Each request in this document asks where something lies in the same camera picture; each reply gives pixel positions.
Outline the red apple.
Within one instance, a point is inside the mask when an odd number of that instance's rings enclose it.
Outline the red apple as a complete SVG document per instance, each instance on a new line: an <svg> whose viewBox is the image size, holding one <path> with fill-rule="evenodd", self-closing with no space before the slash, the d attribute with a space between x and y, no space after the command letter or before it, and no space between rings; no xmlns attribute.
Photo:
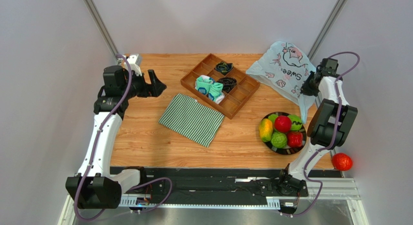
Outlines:
<svg viewBox="0 0 413 225"><path fill-rule="evenodd" d="M280 115L274 121L274 128L278 132L287 133L291 130L292 121L289 117Z"/></svg>

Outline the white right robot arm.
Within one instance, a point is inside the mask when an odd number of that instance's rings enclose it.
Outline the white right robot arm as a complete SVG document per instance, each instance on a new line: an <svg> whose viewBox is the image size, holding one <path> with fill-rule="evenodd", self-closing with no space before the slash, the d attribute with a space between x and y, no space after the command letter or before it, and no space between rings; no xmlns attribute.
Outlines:
<svg viewBox="0 0 413 225"><path fill-rule="evenodd" d="M305 189L309 172L315 164L348 137L358 110L350 106L342 91L342 76L337 73L338 61L324 58L315 72L304 82L301 93L322 97L307 130L307 141L299 156L280 172L277 191L296 196Z"/></svg>

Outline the light blue printed plastic bag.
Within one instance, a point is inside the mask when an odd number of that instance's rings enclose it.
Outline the light blue printed plastic bag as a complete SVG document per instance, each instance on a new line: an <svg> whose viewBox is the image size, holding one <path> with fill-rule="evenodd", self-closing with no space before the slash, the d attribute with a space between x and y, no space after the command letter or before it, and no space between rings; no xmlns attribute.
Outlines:
<svg viewBox="0 0 413 225"><path fill-rule="evenodd" d="M315 97L302 94L301 87L315 71L316 67L296 45L277 41L246 70L246 74L298 105L301 119L306 122Z"/></svg>

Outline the orange red wrinkled fruit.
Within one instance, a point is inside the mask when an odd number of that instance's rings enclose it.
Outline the orange red wrinkled fruit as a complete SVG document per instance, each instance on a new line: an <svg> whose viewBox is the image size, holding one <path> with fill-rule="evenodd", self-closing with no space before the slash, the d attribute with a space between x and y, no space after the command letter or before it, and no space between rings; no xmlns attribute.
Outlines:
<svg viewBox="0 0 413 225"><path fill-rule="evenodd" d="M339 171L348 171L353 166L353 160L345 153L336 153L332 157L332 164Z"/></svg>

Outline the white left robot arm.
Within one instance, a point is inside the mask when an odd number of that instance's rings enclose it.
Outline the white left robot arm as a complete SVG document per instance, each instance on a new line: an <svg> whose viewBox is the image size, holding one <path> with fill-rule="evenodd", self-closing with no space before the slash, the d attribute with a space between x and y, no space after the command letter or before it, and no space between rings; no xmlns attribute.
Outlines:
<svg viewBox="0 0 413 225"><path fill-rule="evenodd" d="M148 70L150 82L136 70L128 71L120 65L106 67L104 85L94 103L93 134L84 161L73 177L68 177L65 188L77 209L115 209L122 194L138 186L144 174L142 167L127 167L110 176L110 158L118 130L123 122L129 99L158 97L167 88Z"/></svg>

